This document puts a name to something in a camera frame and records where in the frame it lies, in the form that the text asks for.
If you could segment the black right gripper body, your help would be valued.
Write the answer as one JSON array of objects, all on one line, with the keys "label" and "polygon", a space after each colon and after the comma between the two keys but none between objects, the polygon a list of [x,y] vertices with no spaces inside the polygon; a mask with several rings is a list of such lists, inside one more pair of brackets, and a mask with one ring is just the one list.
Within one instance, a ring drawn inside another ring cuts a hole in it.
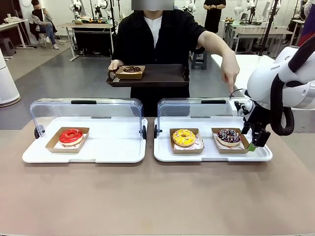
[{"label": "black right gripper body", "polygon": [[251,124],[252,131],[259,131],[266,128],[268,124],[268,109],[260,106],[258,103],[252,103],[252,106],[249,106],[249,103],[245,107],[246,112],[244,111],[244,123],[248,122]]}]

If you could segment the person's left hand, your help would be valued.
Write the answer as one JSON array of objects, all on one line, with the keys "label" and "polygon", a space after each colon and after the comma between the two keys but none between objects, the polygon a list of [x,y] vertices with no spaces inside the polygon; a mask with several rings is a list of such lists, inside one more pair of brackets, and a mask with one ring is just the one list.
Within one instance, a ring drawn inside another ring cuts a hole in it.
[{"label": "person's left hand", "polygon": [[237,78],[237,75],[240,72],[240,67],[237,63],[236,58],[223,58],[221,63],[221,75],[222,80],[228,85],[230,94],[234,91],[234,84]]}]

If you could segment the person's right hand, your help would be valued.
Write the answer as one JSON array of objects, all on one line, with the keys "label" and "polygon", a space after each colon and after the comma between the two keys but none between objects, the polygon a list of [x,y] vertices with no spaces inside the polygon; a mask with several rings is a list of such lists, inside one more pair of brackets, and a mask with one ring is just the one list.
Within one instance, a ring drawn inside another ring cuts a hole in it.
[{"label": "person's right hand", "polygon": [[118,59],[114,59],[111,60],[109,66],[108,66],[108,77],[109,78],[114,78],[116,71],[123,65],[123,63],[118,60]]}]

